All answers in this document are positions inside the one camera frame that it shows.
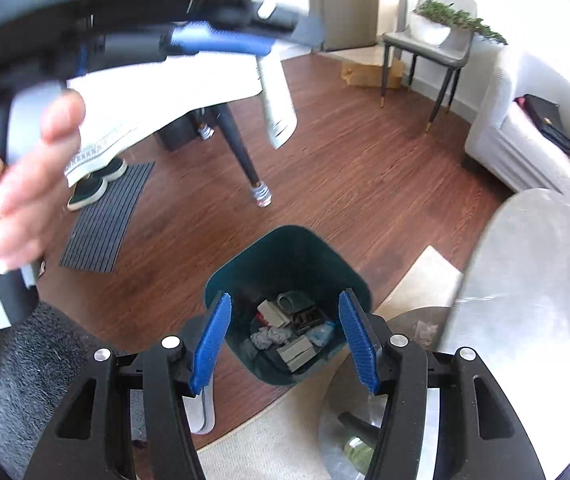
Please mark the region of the person's left hand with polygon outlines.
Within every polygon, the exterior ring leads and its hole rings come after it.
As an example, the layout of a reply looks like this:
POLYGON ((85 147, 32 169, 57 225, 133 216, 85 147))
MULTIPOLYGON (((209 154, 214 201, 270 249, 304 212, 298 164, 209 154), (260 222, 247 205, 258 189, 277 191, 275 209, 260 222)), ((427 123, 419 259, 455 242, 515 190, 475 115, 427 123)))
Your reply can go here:
POLYGON ((82 96, 65 91, 41 120, 41 139, 12 166, 0 160, 0 273, 43 255, 53 237, 69 188, 64 168, 79 151, 82 96))

